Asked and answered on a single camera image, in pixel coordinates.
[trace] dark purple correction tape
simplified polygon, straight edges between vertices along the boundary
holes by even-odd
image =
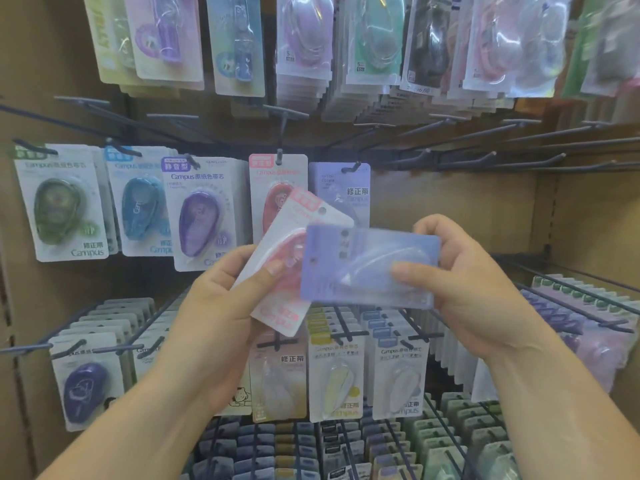
[[[222,208],[216,198],[203,190],[189,195],[180,210],[180,250],[195,258],[209,245],[222,221]]]
[[[152,0],[152,3],[158,30],[160,58],[165,62],[179,64],[182,61],[178,37],[180,2],[179,0]]]
[[[105,399],[109,372],[100,363],[82,364],[65,382],[63,405],[71,423],[82,424]]]

